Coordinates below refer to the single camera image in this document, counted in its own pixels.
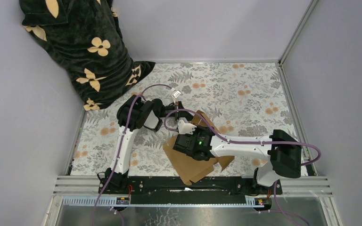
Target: cardboard box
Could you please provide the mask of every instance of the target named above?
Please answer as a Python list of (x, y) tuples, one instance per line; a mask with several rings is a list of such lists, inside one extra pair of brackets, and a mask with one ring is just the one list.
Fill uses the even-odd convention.
[[(197, 111), (197, 113), (201, 114), (209, 122), (209, 124), (213, 126), (217, 132), (219, 132), (205, 113), (202, 111)], [(191, 123), (207, 127), (207, 125), (198, 116), (194, 116)], [(207, 174), (211, 173), (214, 170), (214, 164), (219, 163), (223, 171), (234, 160), (234, 156), (215, 157), (211, 158), (209, 161), (194, 160), (184, 153), (173, 150), (176, 138), (177, 136), (170, 138), (167, 141), (167, 144), (163, 145), (163, 149), (181, 180), (186, 185), (192, 185), (192, 182), (198, 182)]]

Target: beige flower pattern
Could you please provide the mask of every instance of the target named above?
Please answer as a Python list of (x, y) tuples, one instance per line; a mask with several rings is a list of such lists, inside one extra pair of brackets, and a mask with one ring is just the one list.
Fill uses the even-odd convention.
[(40, 26), (24, 26), (24, 28), (28, 31), (28, 32), (33, 32), (35, 34), (35, 36), (37, 36), (38, 38), (47, 41), (46, 40), (46, 33), (45, 30), (42, 29)]
[(112, 10), (113, 17), (118, 17), (117, 12), (115, 11), (115, 8), (110, 8)]
[(95, 37), (91, 41), (93, 47), (88, 48), (90, 53), (98, 52), (99, 56), (106, 57), (109, 54), (107, 50), (110, 48), (110, 42), (108, 40), (101, 40), (99, 37)]
[(141, 76), (141, 65), (138, 65), (138, 67), (131, 69), (131, 76), (128, 80), (126, 86), (132, 85), (134, 83), (138, 82), (138, 78)]
[(59, 15), (59, 3), (57, 0), (45, 0), (46, 6), (48, 7), (49, 12), (54, 18), (57, 18)]
[(85, 73), (86, 78), (78, 78), (76, 81), (81, 84), (90, 82), (91, 87), (94, 88), (97, 92), (99, 92), (99, 90), (100, 90), (99, 80), (105, 79), (107, 77), (96, 78), (95, 74), (86, 68), (84, 69), (84, 73)]
[(99, 110), (99, 106), (101, 105), (101, 103), (95, 103), (93, 100), (91, 100), (90, 98), (88, 98), (87, 100), (87, 104), (84, 105), (84, 109), (86, 111), (90, 111), (90, 110)]

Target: white cable holder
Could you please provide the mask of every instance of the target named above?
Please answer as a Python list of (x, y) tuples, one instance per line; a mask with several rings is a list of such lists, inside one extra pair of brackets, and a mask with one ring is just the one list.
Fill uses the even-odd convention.
[(178, 133), (179, 134), (193, 134), (196, 126), (192, 123), (188, 123), (186, 118), (180, 118), (178, 120)]
[(176, 99), (181, 95), (181, 91), (175, 88), (171, 88), (171, 91), (173, 92), (171, 94), (171, 97), (173, 99), (174, 104), (176, 104)]

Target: floral pattern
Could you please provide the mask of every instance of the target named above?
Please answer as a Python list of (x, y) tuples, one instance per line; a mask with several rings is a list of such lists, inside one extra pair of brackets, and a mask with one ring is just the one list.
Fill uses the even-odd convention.
[[(185, 108), (202, 110), (222, 134), (259, 136), (282, 129), (296, 137), (292, 116), (274, 63), (249, 64), (156, 64), (153, 72), (137, 83), (109, 108), (87, 112), (71, 175), (95, 175), (105, 171), (114, 156), (118, 136), (116, 119), (119, 107), (132, 94), (139, 94), (152, 84), (168, 84), (182, 91), (178, 97)], [(162, 87), (148, 89), (147, 100), (172, 102), (171, 93)], [(98, 104), (91, 101), (90, 106)], [(168, 125), (175, 127), (175, 120)], [(134, 140), (130, 176), (177, 176), (162, 150), (163, 143), (176, 135), (163, 126), (154, 133), (140, 129)], [(265, 161), (235, 157), (221, 172), (219, 164), (210, 176), (252, 176)], [(302, 175), (307, 175), (302, 167)]]
[(54, 18), (57, 18), (59, 15), (59, 3), (57, 0), (45, 0), (46, 6), (48, 7), (49, 12)]
[(45, 30), (42, 29), (40, 26), (25, 26), (24, 27), (28, 32), (33, 32), (35, 36), (38, 38), (47, 41)]
[(106, 57), (109, 54), (109, 51), (107, 50), (110, 48), (110, 42), (108, 40), (101, 40), (98, 37), (95, 37), (91, 41), (93, 47), (88, 48), (88, 51), (90, 53), (96, 53), (98, 52), (99, 56)]
[(118, 14), (117, 14), (117, 12), (116, 12), (116, 10), (115, 10), (115, 8), (110, 8), (111, 10), (112, 10), (112, 15), (113, 15), (113, 17), (118, 17)]
[(131, 76), (125, 86), (137, 83), (140, 77), (141, 77), (141, 65), (138, 65), (138, 67), (131, 69)]
[(99, 105), (101, 105), (101, 103), (95, 103), (93, 100), (91, 100), (90, 98), (88, 98), (87, 104), (84, 105), (84, 109), (85, 109), (86, 111), (99, 110)]
[(99, 90), (100, 90), (99, 80), (102, 80), (107, 77), (96, 78), (95, 74), (86, 68), (84, 69), (84, 73), (85, 73), (85, 77), (87, 77), (87, 78), (78, 78), (76, 81), (81, 84), (89, 82), (91, 87), (94, 88), (97, 92), (99, 92)]

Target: wire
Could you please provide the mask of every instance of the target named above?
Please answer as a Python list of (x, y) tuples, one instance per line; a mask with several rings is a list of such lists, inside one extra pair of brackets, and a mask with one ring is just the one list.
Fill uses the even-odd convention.
[[(259, 211), (259, 212), (249, 212), (248, 214), (256, 214), (256, 213), (259, 213), (259, 214), (262, 214), (262, 213), (272, 213), (272, 212), (274, 212), (274, 213), (282, 213), (281, 211), (279, 211), (279, 210), (263, 210), (263, 211)], [(300, 215), (297, 215), (297, 214), (295, 214), (295, 213), (293, 213), (293, 212), (289, 212), (289, 211), (284, 211), (287, 215), (291, 215), (291, 216), (294, 216), (294, 217), (296, 217), (296, 218), (299, 218), (299, 219), (301, 219), (302, 221), (304, 221), (308, 226), (310, 226), (310, 223), (309, 223), (309, 221), (307, 221), (305, 218), (303, 218), (302, 216), (300, 216)]]
[[(167, 87), (167, 88), (172, 89), (171, 86), (169, 86), (169, 85), (164, 85), (164, 84), (151, 85), (151, 86), (148, 86), (146, 89), (144, 89), (141, 94), (137, 95), (137, 96), (132, 100), (130, 109), (129, 109), (129, 111), (128, 111), (127, 122), (126, 122), (126, 124), (125, 124), (125, 128), (124, 128), (124, 130), (123, 130), (123, 135), (121, 136), (120, 143), (119, 143), (119, 148), (118, 148), (118, 150), (117, 150), (117, 156), (116, 156), (115, 165), (113, 166), (112, 172), (110, 173), (109, 177), (107, 178), (106, 183), (103, 185), (100, 193), (98, 194), (98, 197), (96, 198), (96, 201), (95, 201), (95, 204), (94, 204), (94, 207), (93, 207), (93, 210), (92, 210), (91, 222), (90, 222), (90, 225), (91, 225), (91, 226), (93, 226), (93, 221), (94, 221), (94, 216), (95, 216), (96, 207), (97, 207), (97, 205), (98, 205), (98, 201), (99, 201), (99, 199), (100, 199), (100, 197), (102, 196), (104, 190), (106, 189), (107, 185), (110, 183), (110, 180), (112, 179), (112, 177), (113, 177), (113, 175), (114, 175), (114, 172), (115, 172), (115, 169), (116, 169), (116, 166), (117, 166), (117, 162), (118, 162), (119, 156), (120, 156), (121, 146), (123, 145), (124, 135), (125, 135), (125, 132), (127, 131), (128, 125), (130, 124), (131, 112), (132, 112), (132, 109), (133, 109), (133, 107), (134, 107), (134, 105), (135, 105), (135, 102), (137, 102), (137, 100), (138, 100), (139, 97), (145, 99), (142, 94), (143, 94), (147, 89), (149, 89), (149, 88), (151, 88), (151, 87), (154, 87), (154, 86), (165, 86), (165, 87)], [(124, 226), (124, 217), (123, 217), (122, 214), (120, 214), (120, 217), (121, 217), (122, 225)]]
[(214, 128), (209, 124), (209, 122), (201, 114), (199, 114), (193, 110), (189, 110), (189, 109), (175, 109), (175, 110), (170, 111), (166, 115), (165, 120), (163, 121), (163, 125), (166, 129), (168, 129), (170, 131), (177, 131), (177, 129), (168, 127), (167, 123), (166, 123), (167, 119), (170, 117), (170, 115), (172, 115), (175, 112), (189, 112), (189, 113), (192, 113), (192, 114), (198, 116), (218, 138), (220, 138), (221, 140), (226, 141), (228, 143), (240, 144), (240, 145), (299, 145), (299, 146), (307, 146), (307, 147), (315, 149), (318, 153), (317, 157), (311, 161), (302, 163), (301, 166), (312, 164), (313, 162), (318, 161), (321, 158), (321, 151), (318, 147), (311, 145), (311, 144), (302, 143), (302, 142), (296, 142), (296, 141), (263, 141), (263, 142), (260, 142), (260, 141), (228, 140), (228, 139), (222, 137), (219, 133), (217, 133), (214, 130)]
[(132, 185), (128, 185), (128, 202), (130, 201), (131, 192), (132, 192)]
[(284, 214), (284, 216), (292, 223), (294, 223), (295, 225), (298, 225), (298, 226), (303, 226), (299, 223), (297, 223), (294, 219), (292, 219), (289, 215), (293, 215), (295, 217), (298, 217), (300, 218), (302, 221), (304, 221), (308, 226), (310, 226), (310, 223), (309, 221), (307, 221), (306, 219), (304, 219), (303, 217), (301, 217), (300, 215), (297, 215), (295, 213), (288, 213), (286, 211), (284, 211), (281, 207), (280, 207), (280, 204), (278, 203), (278, 200), (277, 200), (277, 195), (276, 195), (276, 189), (277, 189), (277, 182), (274, 182), (274, 186), (273, 186), (273, 190), (274, 190), (274, 200), (275, 200), (275, 204), (277, 204), (277, 207), (278, 209), (280, 210), (280, 212), (282, 214)]
[(165, 86), (165, 87), (167, 87), (167, 88), (169, 88), (169, 89), (172, 89), (172, 87), (169, 86), (169, 85), (155, 84), (155, 85), (151, 85), (151, 86), (146, 87), (146, 89), (144, 89), (143, 92), (142, 92), (140, 95), (143, 95), (147, 89), (152, 88), (152, 87), (155, 87), (155, 86)]
[(110, 180), (112, 179), (113, 177), (113, 174), (115, 173), (115, 169), (116, 169), (116, 166), (117, 166), (117, 162), (119, 160), (119, 156), (120, 156), (120, 150), (121, 150), (121, 146), (123, 145), (123, 140), (124, 140), (124, 135), (125, 135), (125, 132), (127, 131), (127, 128), (128, 128), (128, 125), (130, 124), (130, 118), (131, 118), (131, 112), (132, 112), (132, 109), (135, 105), (135, 102), (137, 102), (138, 98), (139, 97), (142, 97), (142, 95), (137, 95), (133, 100), (132, 100), (132, 103), (131, 103), (131, 106), (130, 106), (130, 110), (128, 111), (128, 117), (127, 117), (127, 122), (125, 124), (125, 127), (124, 127), (124, 130), (123, 130), (123, 135), (121, 136), (121, 139), (120, 139), (120, 143), (119, 143), (119, 148), (118, 148), (118, 151), (117, 151), (117, 156), (116, 156), (116, 161), (115, 161), (115, 165), (112, 169), (112, 172), (110, 173), (109, 177), (107, 178), (107, 181), (105, 183), (105, 185), (103, 185), (96, 201), (95, 201), (95, 204), (94, 204), (94, 208), (92, 210), (92, 214), (91, 214), (91, 226), (93, 226), (93, 220), (94, 220), (94, 216), (95, 216), (95, 210), (96, 210), (96, 206), (98, 205), (98, 201), (100, 199), (100, 197), (102, 196), (104, 190), (106, 189), (107, 185), (110, 183)]
[[(170, 117), (170, 115), (172, 115), (173, 113), (175, 112), (189, 112), (189, 113), (192, 113), (196, 116), (198, 116), (207, 126), (208, 128), (218, 137), (220, 138), (221, 140), (223, 141), (226, 141), (228, 143), (232, 143), (232, 144), (246, 144), (246, 145), (299, 145), (299, 146), (307, 146), (307, 147), (310, 147), (310, 148), (313, 148), (317, 151), (318, 155), (315, 159), (311, 160), (311, 161), (308, 161), (308, 162), (304, 162), (301, 164), (301, 166), (305, 166), (305, 165), (309, 165), (309, 164), (312, 164), (313, 162), (319, 160), (321, 158), (321, 151), (318, 147), (314, 146), (314, 145), (311, 145), (311, 144), (306, 144), (306, 143), (301, 143), (301, 142), (293, 142), (293, 141), (263, 141), (263, 142), (260, 142), (260, 141), (234, 141), (234, 140), (227, 140), (226, 138), (222, 137), (219, 133), (217, 133), (214, 128), (209, 124), (209, 122), (201, 115), (201, 114), (198, 114), (197, 112), (195, 111), (192, 111), (192, 110), (189, 110), (189, 109), (175, 109), (175, 110), (172, 110), (170, 111), (166, 117), (165, 117), (165, 120), (163, 121), (163, 125), (166, 129), (168, 130), (171, 130), (171, 131), (177, 131), (176, 129), (174, 128), (169, 128), (167, 127), (167, 119)], [(298, 225), (298, 226), (302, 226), (301, 224), (297, 223), (294, 219), (292, 219), (288, 213), (286, 211), (284, 211), (280, 205), (278, 204), (278, 200), (277, 200), (277, 196), (276, 196), (276, 189), (277, 189), (277, 182), (274, 183), (274, 200), (275, 200), (275, 203), (277, 204), (280, 212), (282, 214), (284, 214), (284, 216), (290, 220), (292, 223)], [(304, 222), (306, 222), (308, 225), (310, 225), (308, 223), (307, 220), (305, 220), (303, 217), (295, 214), (295, 213), (290, 213), (291, 215), (293, 216), (296, 216), (300, 219), (302, 219)]]
[(269, 199), (270, 196), (271, 196), (271, 189), (269, 189), (269, 192), (268, 192), (268, 194), (267, 194), (267, 198), (266, 198), (266, 199)]
[(116, 209), (113, 209), (113, 207), (111, 207), (109, 211), (112, 211), (112, 210), (114, 210), (114, 211), (115, 211), (115, 214), (117, 214), (117, 213), (118, 213), (118, 214), (120, 215), (120, 218), (121, 218), (121, 226), (125, 226), (125, 223), (124, 223), (124, 216), (121, 214), (121, 212), (120, 212), (120, 211), (118, 211), (118, 210), (116, 210)]

